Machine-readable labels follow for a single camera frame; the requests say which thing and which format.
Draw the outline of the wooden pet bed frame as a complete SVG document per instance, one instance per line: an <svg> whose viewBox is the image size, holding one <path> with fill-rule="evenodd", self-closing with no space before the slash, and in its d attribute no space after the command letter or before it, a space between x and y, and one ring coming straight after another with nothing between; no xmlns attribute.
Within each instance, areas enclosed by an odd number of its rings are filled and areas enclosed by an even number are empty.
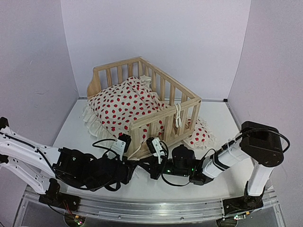
<svg viewBox="0 0 303 227"><path fill-rule="evenodd" d="M150 137L158 137L167 145L173 145L190 136L201 105L198 95L141 57L96 66L87 88L88 100L108 87L123 83L127 78L142 75L151 78L149 88L169 106L131 122L129 135L132 140L126 153L130 159L149 156L146 141Z"/></svg>

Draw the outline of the strawberry print ruffled mattress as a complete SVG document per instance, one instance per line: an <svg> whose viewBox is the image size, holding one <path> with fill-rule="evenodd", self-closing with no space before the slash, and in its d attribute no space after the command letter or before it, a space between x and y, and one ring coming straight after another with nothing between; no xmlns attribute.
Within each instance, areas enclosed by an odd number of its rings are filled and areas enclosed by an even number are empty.
<svg viewBox="0 0 303 227"><path fill-rule="evenodd" d="M133 121L168 108L149 88L145 75L127 78L89 99L83 109L83 121L89 133L98 139L115 139L130 134Z"/></svg>

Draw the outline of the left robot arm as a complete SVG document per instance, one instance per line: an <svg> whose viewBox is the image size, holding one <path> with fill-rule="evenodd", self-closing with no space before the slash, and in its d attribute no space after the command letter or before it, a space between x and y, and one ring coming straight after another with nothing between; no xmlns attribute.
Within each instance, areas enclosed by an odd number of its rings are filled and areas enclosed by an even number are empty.
<svg viewBox="0 0 303 227"><path fill-rule="evenodd" d="M128 184L137 167L122 153L130 144L130 136L123 134L113 141L111 148L97 158L77 149L45 146L17 135L9 127L8 119L0 119L0 165L29 184L54 207L63 203L63 195L50 188L51 182L62 181L81 191L106 188L115 192L121 184Z"/></svg>

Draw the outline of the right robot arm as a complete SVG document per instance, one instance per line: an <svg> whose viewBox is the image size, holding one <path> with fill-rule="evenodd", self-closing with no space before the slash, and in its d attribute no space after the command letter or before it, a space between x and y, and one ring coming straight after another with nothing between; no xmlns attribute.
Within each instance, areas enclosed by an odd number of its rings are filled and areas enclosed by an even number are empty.
<svg viewBox="0 0 303 227"><path fill-rule="evenodd" d="M290 148L289 139L278 129L246 121L240 132L231 140L214 150L213 154L204 154L196 159L193 150L181 144L169 152L168 147L158 138L149 138L147 145L152 156L139 162L139 166L154 180L162 178L165 183L176 187L164 176L173 175L188 178L195 185L205 185L237 163L248 158L255 161L245 194L239 197L238 205L248 210L263 194L265 185L273 169L282 164L284 153Z"/></svg>

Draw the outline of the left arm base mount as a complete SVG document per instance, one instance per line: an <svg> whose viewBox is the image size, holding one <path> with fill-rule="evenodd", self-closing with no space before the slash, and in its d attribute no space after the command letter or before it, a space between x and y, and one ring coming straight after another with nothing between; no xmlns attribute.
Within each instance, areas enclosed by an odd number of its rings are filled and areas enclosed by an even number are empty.
<svg viewBox="0 0 303 227"><path fill-rule="evenodd" d="M60 185L57 180L49 180L49 188L45 194L41 194L39 202L53 207L66 209L67 211L77 211L80 205L80 197L60 192Z"/></svg>

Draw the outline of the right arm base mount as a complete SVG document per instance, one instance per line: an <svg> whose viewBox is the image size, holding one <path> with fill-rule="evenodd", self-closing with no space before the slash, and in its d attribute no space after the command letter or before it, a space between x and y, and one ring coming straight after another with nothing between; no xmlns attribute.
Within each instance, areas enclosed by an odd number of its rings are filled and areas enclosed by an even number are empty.
<svg viewBox="0 0 303 227"><path fill-rule="evenodd" d="M229 218L262 208L263 194L264 190L259 196L250 196L248 194L248 185L246 185L243 196L223 200L223 217Z"/></svg>

